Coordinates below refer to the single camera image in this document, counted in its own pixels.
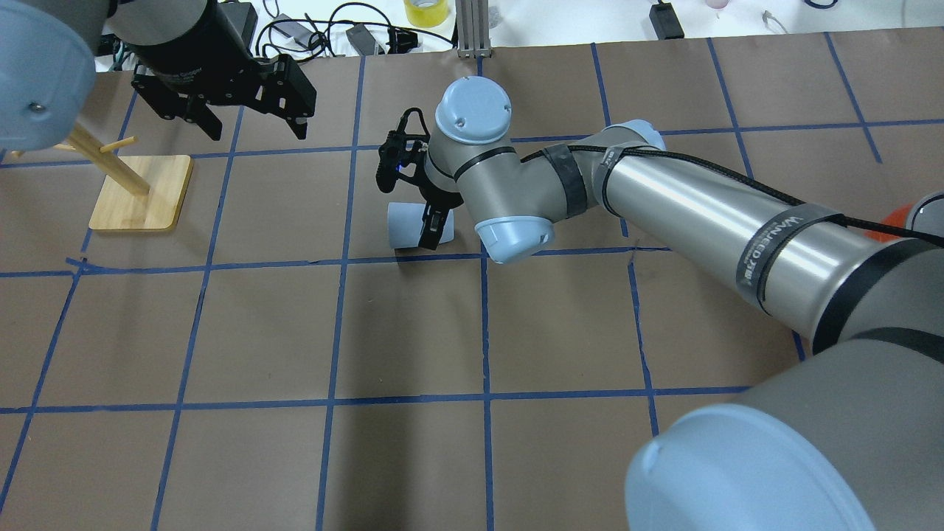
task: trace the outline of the yellow tape roll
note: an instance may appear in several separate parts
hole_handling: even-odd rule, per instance
[[[416,27],[433,27],[443,23],[449,15],[446,0],[403,0],[407,19]]]

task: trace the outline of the wooden peg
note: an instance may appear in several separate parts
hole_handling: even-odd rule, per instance
[[[85,156],[98,166],[98,169],[104,171],[122,188],[134,196],[147,196],[151,190],[151,185],[140,175],[134,172],[127,164],[123,163],[114,153],[102,153],[102,143],[92,136],[85,128],[76,124],[67,139],[76,151]]]
[[[99,147],[98,150],[101,151],[102,153],[108,153],[110,151],[114,151],[115,149],[118,149],[119,147],[131,146],[132,144],[136,144],[137,142],[138,142],[138,137],[129,136],[127,138],[123,138],[119,140],[118,142],[105,144],[104,146]]]

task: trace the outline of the light blue joint cover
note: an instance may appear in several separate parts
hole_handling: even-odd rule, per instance
[[[436,126],[462,144],[491,144],[512,124],[512,100],[488,77],[456,79],[436,107]]]
[[[666,141],[663,140],[662,135],[659,134],[659,131],[655,130],[652,124],[646,120],[630,120],[629,122],[623,122],[622,124],[613,124],[606,129],[608,128],[629,129],[643,137],[643,140],[646,141],[646,144],[658,147],[663,151],[666,150]]]
[[[92,51],[56,17],[0,0],[0,148],[61,142],[95,83]]]
[[[632,531],[875,531],[813,444],[732,403],[689,413],[636,454],[626,512]]]
[[[475,232],[496,264],[517,262],[554,243],[554,225],[534,215],[486,219]]]

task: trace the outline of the blue tape grid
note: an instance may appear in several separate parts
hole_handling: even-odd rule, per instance
[[[4,504],[7,502],[9,487],[13,482],[13,474],[16,472],[16,466],[20,461],[20,454],[23,451],[23,445],[26,443],[26,434],[29,432],[29,426],[33,422],[39,408],[40,395],[42,394],[42,385],[46,381],[46,373],[49,371],[49,364],[53,359],[53,352],[56,351],[56,344],[59,342],[59,333],[62,332],[62,323],[65,322],[65,316],[69,312],[69,306],[72,304],[72,298],[76,294],[78,281],[82,277],[82,267],[72,275],[72,285],[69,287],[69,293],[66,295],[65,302],[62,304],[62,311],[59,313],[59,320],[56,321],[56,328],[53,330],[52,339],[49,340],[49,348],[46,349],[46,355],[42,360],[40,377],[33,390],[33,399],[30,401],[29,408],[26,409],[26,417],[23,421],[23,428],[20,430],[20,437],[16,441],[16,449],[13,450],[13,457],[9,462],[7,477],[4,478],[3,490],[0,490],[0,511],[3,511]]]
[[[872,150],[872,155],[875,157],[875,162],[882,163],[882,155],[879,153],[878,146],[875,145],[875,140],[872,139],[872,133],[868,130],[868,125],[866,124],[866,117],[862,114],[862,109],[859,108],[859,100],[855,99],[855,92],[852,91],[852,86],[849,83],[849,78],[846,77],[846,69],[842,67],[842,61],[839,60],[839,54],[835,52],[835,45],[833,45],[833,37],[829,33],[823,33],[823,37],[826,38],[826,45],[829,47],[829,53],[833,56],[833,62],[835,63],[836,70],[839,71],[839,77],[842,78],[842,84],[846,87],[846,93],[849,95],[849,100],[852,103],[852,108],[855,110],[855,115],[859,118],[859,123],[862,125],[862,131],[866,133],[866,141],[868,141],[868,147]]]
[[[476,75],[484,76],[482,57],[476,59]],[[482,419],[485,449],[485,527],[495,531],[495,488],[492,467],[492,368],[488,360],[488,252],[479,244],[479,271],[481,278],[481,388]]]
[[[154,501],[154,512],[151,516],[151,530],[157,531],[160,522],[160,508],[164,501],[164,492],[167,489],[167,476],[171,470],[171,460],[174,457],[174,444],[177,441],[177,428],[180,425],[180,413],[183,410],[183,399],[187,392],[187,380],[190,377],[190,364],[194,359],[194,346],[196,345],[196,334],[200,327],[200,317],[203,315],[203,303],[207,296],[207,287],[210,285],[210,274],[212,272],[213,253],[216,251],[216,237],[220,231],[220,220],[223,218],[223,206],[227,199],[227,190],[229,188],[229,177],[233,167],[233,153],[236,152],[236,142],[239,139],[240,128],[243,124],[243,114],[245,108],[239,109],[236,116],[236,126],[233,131],[233,139],[229,145],[229,157],[227,158],[227,169],[223,175],[223,186],[220,190],[220,199],[216,206],[216,217],[213,219],[213,230],[210,235],[210,247],[207,250],[207,261],[203,266],[203,282],[200,284],[200,295],[196,301],[194,310],[194,325],[190,330],[190,339],[187,341],[187,354],[183,362],[183,370],[180,373],[180,386],[177,390],[177,403],[174,407],[174,419],[171,422],[171,433],[167,439],[167,451],[164,455],[164,464],[160,472],[160,483],[158,485],[158,495]]]
[[[358,69],[357,99],[354,107],[354,132],[351,145],[356,146],[361,132],[361,104],[363,100],[363,72],[366,58],[361,56],[361,65]],[[328,494],[328,468],[331,452],[331,427],[334,421],[335,390],[338,384],[338,357],[341,350],[342,317],[345,310],[345,288],[347,283],[347,254],[350,250],[351,216],[354,210],[354,175],[357,168],[357,150],[351,151],[350,175],[347,181],[347,213],[345,215],[345,240],[341,254],[341,274],[338,280],[338,304],[334,314],[334,343],[331,347],[331,373],[328,385],[328,403],[325,416],[325,438],[321,450],[321,474],[318,479],[317,512],[315,513],[315,529],[324,529],[325,499]]]
[[[603,108],[603,124],[610,127],[613,120],[610,118],[610,102],[606,98],[606,83],[603,82],[603,69],[599,65],[599,54],[597,52],[597,43],[590,43],[590,54],[593,56],[593,67],[597,73],[597,87],[599,89],[599,100]],[[624,238],[630,237],[630,228],[626,225],[626,220],[619,218],[619,229],[623,232]]]
[[[875,155],[876,161],[881,162],[881,155],[877,149],[877,146],[874,143],[874,140],[871,137],[870,128],[883,128],[883,127],[900,127],[900,126],[923,126],[923,125],[940,125],[944,124],[944,119],[930,119],[930,120],[897,120],[897,121],[879,121],[879,122],[868,122],[859,105],[858,101],[855,98],[854,91],[849,83],[848,77],[846,76],[845,70],[842,67],[841,61],[838,57],[838,54],[835,51],[833,40],[829,34],[825,34],[825,39],[827,41],[830,53],[835,62],[836,68],[843,80],[843,84],[847,90],[847,93],[850,97],[853,108],[855,109],[856,115],[858,117],[857,123],[835,123],[835,124],[814,124],[814,125],[795,125],[795,126],[768,126],[768,127],[748,127],[742,128],[737,122],[736,115],[734,113],[733,104],[731,102],[730,96],[727,90],[727,84],[725,83],[723,73],[721,71],[720,62],[718,61],[716,50],[711,39],[707,40],[707,45],[712,56],[712,61],[716,67],[716,73],[718,76],[718,82],[721,86],[722,94],[725,99],[725,104],[728,107],[729,114],[732,119],[731,128],[701,128],[701,129],[678,129],[678,130],[666,130],[662,133],[666,136],[672,135],[687,135],[687,134],[710,134],[710,133],[733,133],[738,142],[738,147],[741,151],[741,156],[744,161],[745,168],[749,176],[752,177],[752,170],[750,168],[750,160],[748,159],[747,149],[745,148],[742,132],[755,132],[755,131],[779,131],[779,130],[807,130],[807,129],[832,129],[832,128],[861,128],[867,138],[869,147],[872,149],[873,154]],[[598,87],[600,91],[600,99],[602,103],[604,122],[606,125],[611,124],[609,116],[609,105],[606,98],[606,90],[603,82],[603,73],[599,64],[598,50],[595,44],[591,44],[591,51],[594,60],[594,66],[598,78]],[[477,59],[477,70],[478,74],[482,75],[482,60],[481,58]],[[43,365],[40,373],[39,380],[35,387],[33,393],[33,399],[30,406],[24,407],[7,407],[0,408],[0,414],[25,414],[25,421],[23,429],[21,430],[20,437],[17,442],[16,449],[14,451],[13,457],[10,462],[10,467],[8,469],[7,476],[4,481],[4,486],[2,492],[0,492],[0,511],[3,510],[4,503],[7,499],[10,484],[13,478],[13,475],[16,470],[16,465],[20,458],[22,452],[26,434],[28,432],[29,426],[32,422],[32,419],[37,414],[45,413],[85,413],[92,411],[173,411],[174,421],[172,424],[171,434],[168,440],[167,452],[165,456],[165,462],[162,469],[159,495],[155,501],[154,514],[152,519],[152,529],[156,529],[159,518],[160,518],[160,504],[162,502],[163,493],[166,489],[166,480],[167,475],[170,470],[170,463],[173,456],[174,443],[176,440],[177,427],[179,423],[180,412],[184,410],[216,410],[216,409],[245,409],[245,408],[272,408],[272,407],[306,407],[306,406],[325,406],[328,411],[328,420],[326,421],[325,427],[325,446],[322,453],[322,471],[319,481],[319,494],[318,494],[318,512],[317,512],[317,529],[322,529],[324,521],[324,503],[326,495],[326,486],[327,486],[327,474],[328,474],[328,462],[329,462],[329,446],[330,446],[330,420],[333,417],[333,407],[335,405],[345,405],[345,406],[357,406],[357,405],[371,405],[371,404],[383,404],[383,403],[441,403],[441,402],[478,402],[482,401],[484,404],[484,423],[485,423],[485,460],[486,460],[486,471],[485,471],[485,483],[486,483],[486,507],[487,507],[487,519],[488,519],[488,528],[494,529],[494,500],[493,500],[493,486],[492,486],[492,445],[491,445],[491,401],[508,401],[508,400],[562,400],[562,399],[579,399],[579,398],[604,398],[604,397],[646,397],[649,400],[649,416],[652,433],[654,435],[658,434],[658,418],[655,407],[654,397],[656,396],[680,396],[680,395],[695,395],[695,394],[728,394],[728,393],[738,393],[746,389],[745,386],[728,386],[728,387],[688,387],[688,388],[654,388],[651,381],[651,374],[649,373],[648,364],[646,361],[645,355],[645,343],[642,335],[642,329],[640,324],[640,300],[638,288],[635,282],[635,271],[634,264],[632,261],[628,266],[628,274],[630,281],[630,289],[632,292],[632,301],[633,301],[633,314],[635,320],[635,326],[637,334],[639,337],[639,350],[640,350],[640,361],[643,366],[644,374],[644,383],[645,388],[643,389],[609,389],[609,390],[587,390],[587,391],[560,391],[560,392],[517,392],[517,393],[493,393],[491,391],[490,383],[490,369],[488,362],[488,276],[487,276],[487,259],[485,257],[484,250],[480,253],[467,253],[467,254],[446,254],[446,255],[431,255],[431,256],[411,256],[411,257],[377,257],[377,258],[363,258],[363,259],[348,259],[347,258],[347,249],[349,245],[349,235],[350,235],[350,219],[351,219],[351,209],[353,203],[353,192],[354,192],[354,168],[356,162],[356,156],[358,151],[362,150],[376,150],[378,146],[359,146],[358,141],[358,128],[360,124],[360,112],[361,112],[361,101],[362,101],[362,85],[363,85],[363,71],[364,71],[364,61],[362,59],[361,68],[359,72],[359,81],[358,81],[358,97],[357,97],[357,106],[355,109],[355,130],[352,138],[351,146],[328,146],[328,147],[311,147],[311,148],[298,148],[298,149],[275,149],[275,150],[257,150],[257,151],[236,151],[236,144],[239,135],[240,125],[243,118],[243,110],[240,110],[239,117],[237,119],[236,130],[230,145],[229,151],[220,152],[220,153],[205,153],[194,155],[195,158],[227,158],[227,170],[224,177],[223,189],[221,191],[220,201],[217,208],[216,218],[214,220],[213,232],[211,236],[211,245],[208,251],[208,259],[204,265],[194,265],[194,266],[185,266],[185,267],[154,267],[154,268],[110,268],[103,267],[99,265],[93,265],[87,263],[85,260],[77,261],[69,259],[67,262],[76,268],[73,270],[49,270],[49,271],[25,271],[25,272],[0,272],[0,278],[22,278],[22,277],[55,277],[55,276],[70,276],[73,278],[72,285],[66,297],[66,301],[63,303],[62,311],[59,315],[59,320],[57,326],[53,333],[53,336],[50,340],[49,348],[46,352],[46,355],[43,359]],[[124,123],[121,127],[121,132],[119,133],[119,138],[122,138],[130,121],[130,117],[134,108],[135,100],[137,95],[133,94],[131,101],[129,102]],[[540,137],[519,137],[513,138],[515,143],[526,143],[526,142],[571,142],[574,140],[580,140],[583,135],[560,135],[560,136],[540,136]],[[251,157],[251,156],[265,156],[265,155],[281,155],[281,154],[293,154],[293,153],[317,153],[317,152],[333,152],[333,151],[349,151],[351,152],[351,166],[350,166],[350,175],[349,175],[349,185],[348,185],[348,203],[347,203],[347,215],[346,215],[346,228],[345,228],[345,247],[344,253],[340,260],[322,260],[316,262],[267,262],[267,263],[247,263],[247,264],[213,264],[212,263],[212,254],[215,249],[216,235],[219,230],[219,223],[223,211],[224,201],[226,198],[226,190],[228,187],[229,174],[232,168],[233,160],[237,157]],[[0,151],[0,160],[6,154],[6,151]],[[0,163],[0,168],[31,168],[31,167],[55,167],[55,166],[67,166],[67,165],[82,165],[88,164],[87,161],[62,161],[62,162],[47,162],[47,163]],[[85,240],[82,243],[82,251],[84,252],[87,249],[89,244],[90,232],[86,233]],[[560,250],[548,250],[538,253],[539,256],[555,256],[555,255],[567,255],[567,254],[600,254],[600,253],[621,253],[621,252],[635,252],[638,250],[642,251],[666,251],[667,248],[637,248],[637,247],[619,247],[619,248],[582,248],[582,249],[560,249]],[[421,396],[403,396],[403,397],[379,397],[379,398],[365,398],[365,399],[336,399],[334,397],[334,388],[336,387],[336,376],[337,376],[337,362],[338,362],[338,348],[340,343],[340,332],[343,316],[343,305],[344,305],[344,286],[346,281],[346,266],[350,264],[376,264],[376,263],[390,263],[390,262],[411,262],[411,261],[433,261],[433,260],[480,260],[481,262],[481,300],[482,300],[482,370],[483,370],[483,384],[481,394],[458,394],[458,395],[421,395]],[[259,402],[231,402],[231,403],[185,403],[183,397],[186,390],[186,382],[189,374],[190,362],[193,356],[194,342],[196,338],[196,333],[199,325],[199,318],[202,311],[203,300],[206,293],[206,288],[209,285],[210,274],[213,270],[216,269],[234,269],[234,268],[252,268],[252,267],[289,267],[289,266],[341,266],[342,273],[339,285],[339,295],[338,295],[338,307],[336,312],[336,326],[335,326],[335,344],[332,350],[332,362],[331,362],[331,376],[330,376],[330,385],[329,385],[329,397],[327,399],[319,400],[302,400],[302,401],[259,401]],[[188,350],[185,359],[184,369],[181,374],[180,387],[178,390],[177,402],[176,403],[137,403],[137,404],[101,404],[101,405],[58,405],[58,406],[39,406],[39,398],[42,393],[42,385],[45,380],[46,373],[49,369],[49,365],[52,360],[52,355],[55,351],[56,344],[59,340],[59,333],[62,328],[64,319],[68,312],[69,306],[72,302],[74,294],[76,292],[78,282],[82,276],[87,275],[116,275],[116,274],[162,274],[162,273],[177,273],[177,272],[191,272],[191,271],[203,271],[204,272],[204,281],[201,285],[200,296],[197,301],[197,306],[194,311],[194,325],[192,327],[191,338],[188,343]],[[806,353],[803,349],[801,339],[798,334],[793,333],[794,342],[797,347],[798,357],[800,360],[806,358]]]
[[[744,170],[748,174],[748,177],[753,179],[754,170],[750,167],[748,149],[744,145],[744,138],[741,136],[741,127],[737,123],[737,115],[734,113],[734,103],[731,101],[731,95],[728,94],[728,83],[724,81],[724,74],[721,73],[721,62],[717,58],[715,42],[710,38],[706,39],[706,42],[708,44],[708,51],[711,53],[711,61],[715,65],[717,82],[721,86],[721,95],[724,96],[724,105],[728,108],[728,115],[731,116],[731,126],[733,129],[734,138],[737,140],[737,148],[741,151],[741,161],[744,162]]]

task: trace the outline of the white cup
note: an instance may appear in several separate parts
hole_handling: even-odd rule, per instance
[[[426,205],[423,203],[390,203],[387,205],[387,238],[390,248],[419,247],[419,237],[423,234],[423,213]],[[446,226],[443,228],[443,238],[439,243],[451,242],[456,237],[456,228],[449,211]]]

